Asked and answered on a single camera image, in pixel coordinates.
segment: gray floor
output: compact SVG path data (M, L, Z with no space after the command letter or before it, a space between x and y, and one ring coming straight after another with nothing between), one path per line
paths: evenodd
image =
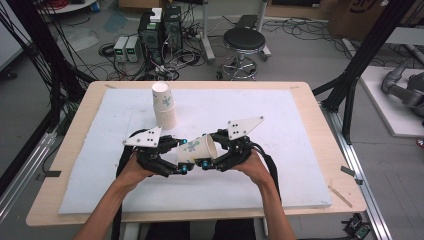
M90 28L100 41L79 52L86 64L104 62L105 59L97 53L99 46L112 42L119 34L136 33L138 26L137 21L123 19L113 4L98 14L81 10L64 14L60 19L63 24L73 24L88 18L90 21L75 27ZM221 21L224 19L211 20L210 29ZM229 27L229 24L220 24L217 29ZM281 29L273 32L264 30L263 33L272 57L267 62L262 62L258 56L253 57L259 65L257 81L305 81L313 89L340 75L349 63L349 59L335 48L332 41L299 40ZM220 38L211 41L217 56L214 63L184 68L179 71L179 80L215 80L218 65L227 54L221 42ZM379 56L382 59L400 58L390 49L383 49ZM18 78L0 79L0 173L5 171L49 109L48 91L31 62L21 56L12 67L18 73ZM107 76L102 69L94 72L100 79ZM322 94L317 99L325 99L325 96ZM393 239L424 239L424 150L416 146L414 138L390 135L361 84L358 84L355 98L352 141ZM79 229L79 226L34 228L26 225L26 215L42 184L35 180L39 173L41 170L32 178L0 225L0 239L33 239L34 236L37 239L70 239Z

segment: white paper cup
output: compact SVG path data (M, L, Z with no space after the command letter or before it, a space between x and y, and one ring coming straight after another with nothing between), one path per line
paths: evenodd
M191 162L198 158L218 157L212 137L204 135L177 147L178 162Z
M174 107L174 98L166 82L155 82L152 86L153 108L157 111L167 111Z
M169 130L177 126L177 113L175 107L167 111L157 111L155 109L156 122L165 130Z

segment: human hand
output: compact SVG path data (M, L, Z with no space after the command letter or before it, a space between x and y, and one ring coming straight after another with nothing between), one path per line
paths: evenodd
M270 180L272 181L271 175L262 163L258 153L253 149L249 158L245 162L234 166L233 169L246 174L258 186L266 184Z
M127 165L115 181L128 192L130 192L137 186L139 182L152 175L155 175L155 173L145 170L140 166L140 164L138 164L137 153L134 152L128 160Z

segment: wooden table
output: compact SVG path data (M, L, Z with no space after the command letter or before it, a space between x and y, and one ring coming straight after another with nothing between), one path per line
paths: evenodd
M63 143L51 166L61 171L60 177L46 178L28 214L30 226L81 224L88 214L58 214L73 164L108 88L151 88L152 82L94 82L90 85ZM335 141L311 89L304 82L169 82L171 89L281 89L290 90L309 136L318 164L328 185L333 205L328 208L291 209L287 215L338 214L364 212L366 204L352 176L340 171L347 164ZM223 218L263 217L262 210L219 210L186 212L128 213L124 222L154 222L172 220L204 220Z

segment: office chair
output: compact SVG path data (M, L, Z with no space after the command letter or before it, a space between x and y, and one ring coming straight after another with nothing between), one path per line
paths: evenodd
M258 31L250 28L233 28L225 32L224 45L236 53L236 56L227 57L217 71L217 78L222 79L222 73L231 79L248 79L255 81L256 62L245 55L257 53L265 47L265 37Z

